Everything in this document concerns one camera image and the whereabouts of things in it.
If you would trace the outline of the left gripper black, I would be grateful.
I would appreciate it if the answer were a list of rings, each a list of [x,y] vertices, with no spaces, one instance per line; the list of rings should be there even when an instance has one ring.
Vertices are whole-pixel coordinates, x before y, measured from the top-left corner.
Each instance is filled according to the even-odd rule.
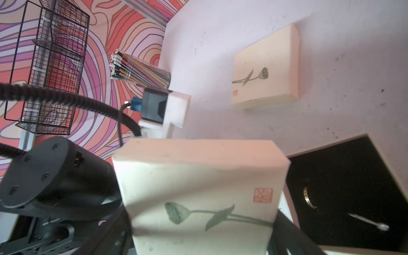
[[[11,160],[1,181],[1,211],[16,214],[3,255],[60,255],[80,247],[121,205],[112,165],[65,137],[29,151],[1,145]]]

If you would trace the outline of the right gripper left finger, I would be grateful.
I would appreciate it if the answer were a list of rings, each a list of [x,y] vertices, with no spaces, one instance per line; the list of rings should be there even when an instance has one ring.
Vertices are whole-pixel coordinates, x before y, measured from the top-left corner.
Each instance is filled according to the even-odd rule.
[[[127,255],[131,249],[132,229],[121,206],[74,255]]]

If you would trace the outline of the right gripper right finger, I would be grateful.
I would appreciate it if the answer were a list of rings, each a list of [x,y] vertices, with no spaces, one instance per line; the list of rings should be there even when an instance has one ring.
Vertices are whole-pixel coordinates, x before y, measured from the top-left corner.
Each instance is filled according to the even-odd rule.
[[[269,255],[326,255],[280,210],[276,216],[267,252]]]

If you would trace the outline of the cream box base black lining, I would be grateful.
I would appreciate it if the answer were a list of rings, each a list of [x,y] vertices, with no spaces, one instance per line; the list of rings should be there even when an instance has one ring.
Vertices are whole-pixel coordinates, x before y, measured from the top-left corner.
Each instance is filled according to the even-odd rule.
[[[287,215],[326,254],[407,254],[408,192],[368,134],[289,160]]]

